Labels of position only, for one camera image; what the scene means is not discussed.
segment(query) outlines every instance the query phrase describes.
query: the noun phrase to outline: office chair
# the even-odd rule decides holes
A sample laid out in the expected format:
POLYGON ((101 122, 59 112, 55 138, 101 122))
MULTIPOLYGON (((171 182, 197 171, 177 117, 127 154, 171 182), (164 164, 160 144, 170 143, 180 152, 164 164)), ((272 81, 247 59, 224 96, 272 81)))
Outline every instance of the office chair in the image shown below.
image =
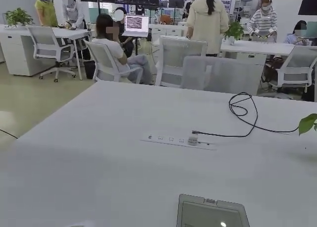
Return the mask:
POLYGON ((68 70, 67 68, 60 67, 61 62, 70 61, 74 56, 74 46, 61 44, 51 27, 43 26, 28 26, 27 29, 30 31, 31 38, 34 43, 34 55, 35 59, 39 58, 48 58, 55 59, 55 67, 42 72, 40 74, 40 79, 43 79, 43 76, 52 72, 56 72, 54 82, 58 82, 59 72, 66 72, 72 75, 73 78, 76 77, 76 74, 73 71, 68 70))

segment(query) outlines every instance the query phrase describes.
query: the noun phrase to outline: white table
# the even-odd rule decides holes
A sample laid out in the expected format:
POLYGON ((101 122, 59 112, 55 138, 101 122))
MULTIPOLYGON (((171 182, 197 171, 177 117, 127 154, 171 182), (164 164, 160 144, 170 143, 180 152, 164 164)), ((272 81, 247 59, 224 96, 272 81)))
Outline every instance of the white table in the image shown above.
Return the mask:
MULTIPOLYGON (((140 141, 152 131, 245 134, 250 127, 229 112, 230 97, 97 82, 1 152, 0 226, 174 227, 185 193, 243 204, 252 227, 315 227, 315 132, 204 137, 216 151, 140 141)), ((258 125, 276 130, 317 110, 254 100, 258 125)), ((243 106, 252 121, 251 102, 243 106)))
MULTIPOLYGON (((2 40, 8 36, 30 36, 30 32, 26 29, 6 29, 6 25, 0 25, 0 38, 2 40)), ((80 62, 79 62, 79 57, 78 57, 78 50, 76 46, 76 39, 81 39, 85 38, 88 36, 88 31, 83 30, 83 29, 76 29, 76 30, 67 30, 67 29, 60 29, 60 28, 52 28, 55 36, 57 38, 63 38, 63 39, 70 39, 73 41, 74 47, 75 47, 75 54, 76 54, 76 60, 77 60, 77 67, 78 67, 78 73, 79 73, 79 78, 82 80, 82 74, 81 74, 81 68, 80 68, 80 62)), ((23 50, 31 50, 33 51, 33 45, 30 47, 30 43, 27 44, 28 48, 23 48, 23 50)))

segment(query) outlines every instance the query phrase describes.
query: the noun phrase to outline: face mask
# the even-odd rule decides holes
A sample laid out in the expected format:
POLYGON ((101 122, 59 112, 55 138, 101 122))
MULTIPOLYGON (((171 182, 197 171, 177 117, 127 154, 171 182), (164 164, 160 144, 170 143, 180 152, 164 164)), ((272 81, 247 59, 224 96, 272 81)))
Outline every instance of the face mask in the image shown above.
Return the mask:
POLYGON ((268 10, 271 10, 271 5, 267 5, 267 6, 262 6, 262 10, 264 11, 268 11, 268 10))

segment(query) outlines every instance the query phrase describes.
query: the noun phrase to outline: electrical outlet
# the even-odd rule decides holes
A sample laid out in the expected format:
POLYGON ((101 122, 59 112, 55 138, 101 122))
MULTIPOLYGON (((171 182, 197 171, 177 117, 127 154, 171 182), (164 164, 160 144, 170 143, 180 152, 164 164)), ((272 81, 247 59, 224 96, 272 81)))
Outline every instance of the electrical outlet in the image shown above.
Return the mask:
POLYGON ((143 135, 141 141, 191 147, 196 149, 216 150, 215 146, 212 143, 204 142, 200 139, 198 139, 197 146, 188 145, 188 138, 189 137, 176 137, 174 135, 158 135, 157 133, 152 132, 143 135))

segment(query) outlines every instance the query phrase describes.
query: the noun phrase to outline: plant leaf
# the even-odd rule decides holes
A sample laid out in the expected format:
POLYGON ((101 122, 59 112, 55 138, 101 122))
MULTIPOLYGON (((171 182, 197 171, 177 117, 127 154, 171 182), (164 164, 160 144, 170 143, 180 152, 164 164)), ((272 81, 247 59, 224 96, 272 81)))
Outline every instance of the plant leaf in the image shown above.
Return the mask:
POLYGON ((316 119, 317 119, 317 114, 315 114, 315 113, 310 114, 309 116, 301 119, 301 121, 299 122, 299 125, 298 125, 299 135, 308 132, 313 127, 316 119))

